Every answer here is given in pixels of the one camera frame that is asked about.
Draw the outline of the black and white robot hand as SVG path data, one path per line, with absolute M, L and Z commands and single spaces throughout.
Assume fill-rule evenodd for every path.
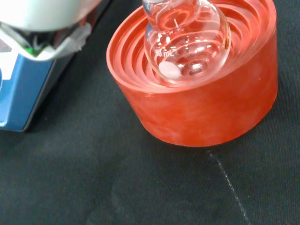
M 91 34 L 87 16 L 99 0 L 2 0 L 0 38 L 35 61 L 78 52 Z

